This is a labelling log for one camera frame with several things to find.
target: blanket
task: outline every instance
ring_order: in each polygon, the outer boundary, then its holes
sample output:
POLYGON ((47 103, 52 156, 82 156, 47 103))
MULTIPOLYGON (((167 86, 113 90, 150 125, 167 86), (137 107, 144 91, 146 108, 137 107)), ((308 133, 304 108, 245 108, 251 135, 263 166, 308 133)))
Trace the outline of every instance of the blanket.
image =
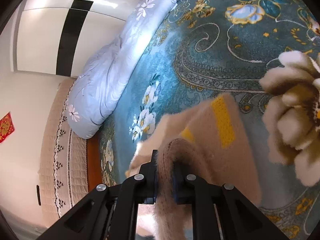
POLYGON ((69 95, 72 130, 91 138, 115 109, 139 58, 178 0, 140 0, 122 32, 90 57, 69 95))
POLYGON ((269 132, 269 158, 294 164, 305 186, 320 180, 320 55, 316 61, 300 51, 279 56, 284 67, 267 71, 260 80, 273 95, 263 121, 269 132))
POLYGON ((172 196, 175 161, 188 165, 193 174, 208 183, 232 183, 250 201, 260 203, 256 166, 238 107, 230 94, 223 93, 182 113, 164 115, 153 135, 140 144, 127 175, 134 175, 143 163, 150 161, 150 149, 159 144, 157 202, 152 208, 139 206, 138 233, 146 235, 149 231, 157 240, 185 238, 183 229, 191 220, 191 211, 177 205, 172 196))
POLYGON ((68 94, 74 79, 57 91, 44 130, 39 168, 44 223, 52 226, 88 193, 86 141, 70 128, 68 94))

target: bed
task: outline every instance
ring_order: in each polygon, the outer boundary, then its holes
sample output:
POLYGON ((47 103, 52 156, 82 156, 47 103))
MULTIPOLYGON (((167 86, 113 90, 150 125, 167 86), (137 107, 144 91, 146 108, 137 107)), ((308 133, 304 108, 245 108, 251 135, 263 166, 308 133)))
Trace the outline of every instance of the bed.
POLYGON ((47 227, 102 182, 98 137, 86 141, 67 122, 68 95, 74 81, 67 78, 59 85, 42 142, 39 197, 47 227))

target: blue quilt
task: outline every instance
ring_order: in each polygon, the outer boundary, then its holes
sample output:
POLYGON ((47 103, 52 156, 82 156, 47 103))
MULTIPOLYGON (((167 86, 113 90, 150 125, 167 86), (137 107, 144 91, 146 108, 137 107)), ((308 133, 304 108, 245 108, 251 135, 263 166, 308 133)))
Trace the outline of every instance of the blue quilt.
POLYGON ((305 187, 293 166, 268 159, 262 116, 271 95, 259 80, 281 65, 278 56, 284 51, 299 50, 316 59, 318 26, 302 0, 179 0, 100 129, 104 182, 125 180, 137 142, 152 134, 163 114, 229 91, 254 153, 260 209, 290 239, 306 239, 320 219, 320 184, 305 187))
POLYGON ((92 55, 68 97, 67 120, 91 138, 113 112, 151 37, 178 0, 140 0, 122 32, 92 55))

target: flower pattern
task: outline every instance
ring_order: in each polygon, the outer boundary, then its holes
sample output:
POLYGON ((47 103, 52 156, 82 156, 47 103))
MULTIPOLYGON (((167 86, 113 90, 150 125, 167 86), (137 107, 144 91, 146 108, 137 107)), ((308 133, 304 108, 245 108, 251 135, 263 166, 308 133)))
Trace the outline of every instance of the flower pattern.
POLYGON ((78 122, 80 119, 79 113, 76 112, 76 109, 73 105, 68 105, 69 115, 71 116, 72 120, 78 122))
POLYGON ((269 132, 269 157, 295 163, 305 186, 320 180, 320 56, 317 61, 300 51, 280 54, 284 67, 267 71, 262 88, 274 95, 263 121, 269 132))
POLYGON ((116 181, 106 170, 102 170, 102 182, 106 184, 108 187, 112 187, 117 184, 116 181))
POLYGON ((177 4, 178 0, 171 0, 171 2, 172 2, 174 5, 172 6, 172 8, 171 8, 170 11, 173 11, 173 10, 178 6, 178 4, 177 4))
POLYGON ((143 134, 151 135, 156 128, 156 113, 153 111, 154 103, 158 100, 161 84, 160 75, 154 74, 142 98, 140 114, 133 117, 132 127, 129 127, 129 135, 132 133, 132 141, 139 139, 143 134))
POLYGON ((320 25, 319 23, 314 20, 311 16, 308 16, 308 20, 310 22, 310 29, 313 30, 313 32, 317 35, 320 36, 320 25))
POLYGON ((113 150, 112 150, 112 141, 108 140, 106 148, 103 151, 103 157, 101 160, 101 167, 105 170, 106 167, 109 167, 109 171, 112 171, 113 167, 113 150))
POLYGON ((139 7, 139 9, 136 18, 137 21, 140 20, 141 17, 146 17, 146 8, 153 8, 156 5, 153 3, 154 1, 155 0, 145 0, 142 4, 138 4, 137 7, 139 7))
POLYGON ((262 20, 263 8, 256 4, 237 4, 227 8, 226 18, 233 24, 255 24, 262 20))
POLYGON ((194 8, 188 9, 185 14, 177 21, 177 24, 180 25, 185 20, 190 21, 188 28, 193 28, 197 22, 197 20, 194 19, 194 16, 204 18, 210 16, 215 8, 208 5, 209 0, 197 0, 196 5, 194 8))
POLYGON ((145 107, 150 107, 154 102, 158 100, 158 94, 160 91, 161 85, 159 81, 156 81, 156 83, 148 86, 146 92, 144 93, 142 104, 144 104, 145 107))

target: beige towel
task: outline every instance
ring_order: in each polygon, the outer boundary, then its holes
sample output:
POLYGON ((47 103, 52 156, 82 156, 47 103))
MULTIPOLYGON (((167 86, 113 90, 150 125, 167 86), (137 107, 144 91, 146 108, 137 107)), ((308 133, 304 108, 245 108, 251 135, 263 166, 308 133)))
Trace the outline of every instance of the beige towel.
POLYGON ((137 146, 127 176, 150 161, 152 148, 158 148, 159 191, 152 208, 139 206, 138 233, 154 235, 157 240, 185 239, 183 228, 191 225, 191 210, 178 206, 172 198, 172 165, 177 160, 207 182, 233 183, 251 202, 260 202, 257 170, 238 106, 230 94, 162 117, 153 135, 137 146))

